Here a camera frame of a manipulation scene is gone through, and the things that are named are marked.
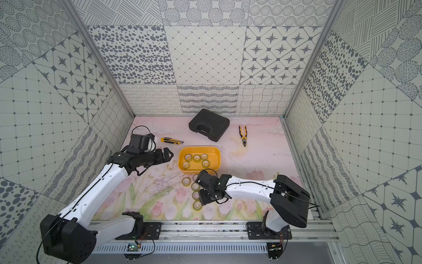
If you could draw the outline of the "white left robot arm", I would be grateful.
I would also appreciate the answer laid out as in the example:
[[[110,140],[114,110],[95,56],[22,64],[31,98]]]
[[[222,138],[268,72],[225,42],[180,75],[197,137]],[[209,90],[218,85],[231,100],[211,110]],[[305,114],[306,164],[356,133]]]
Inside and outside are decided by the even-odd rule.
[[[111,221],[92,224],[91,221],[114,189],[139,167],[149,169],[170,162],[174,154],[166,147],[152,152],[116,152],[96,179],[66,208],[56,215],[48,214],[40,223],[42,240],[37,252],[71,264],[83,263],[93,250],[120,236],[139,240],[146,237],[144,217],[126,211]]]

